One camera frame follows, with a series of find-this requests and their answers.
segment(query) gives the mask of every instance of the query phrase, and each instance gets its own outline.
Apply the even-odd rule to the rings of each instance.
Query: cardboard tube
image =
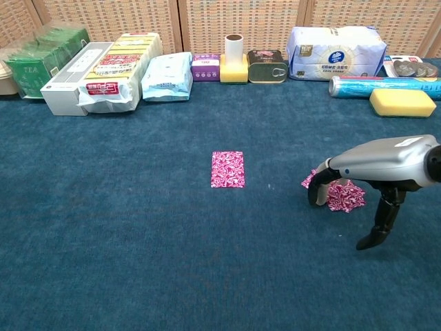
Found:
[[[229,34],[225,37],[225,65],[241,66],[243,59],[243,37]]]

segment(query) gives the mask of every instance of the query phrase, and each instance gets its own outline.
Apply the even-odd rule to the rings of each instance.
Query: blue plastic wrap roll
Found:
[[[369,98],[376,88],[423,90],[433,100],[441,100],[441,78],[334,76],[329,81],[329,93],[335,98]]]

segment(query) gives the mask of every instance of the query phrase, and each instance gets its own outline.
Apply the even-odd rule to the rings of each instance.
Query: yellow sponge block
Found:
[[[369,100],[375,112],[384,117],[429,117],[436,108],[421,90],[376,88]]]
[[[244,54],[241,66],[227,66],[225,54],[220,55],[219,79],[221,83],[245,84],[248,82],[248,59]]]

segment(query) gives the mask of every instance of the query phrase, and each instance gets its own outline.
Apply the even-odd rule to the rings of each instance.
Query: wicker wall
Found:
[[[0,48],[41,26],[32,3],[24,0],[3,0],[0,22]]]
[[[296,25],[300,0],[179,0],[184,48],[191,52],[223,52],[225,36],[244,37],[244,52],[277,49],[285,55]]]
[[[85,24],[91,41],[114,41],[127,32],[157,32],[165,53],[181,51],[176,0],[34,0],[48,19]]]
[[[441,10],[441,0],[311,1],[311,26],[374,26],[389,54],[402,55],[418,54]]]

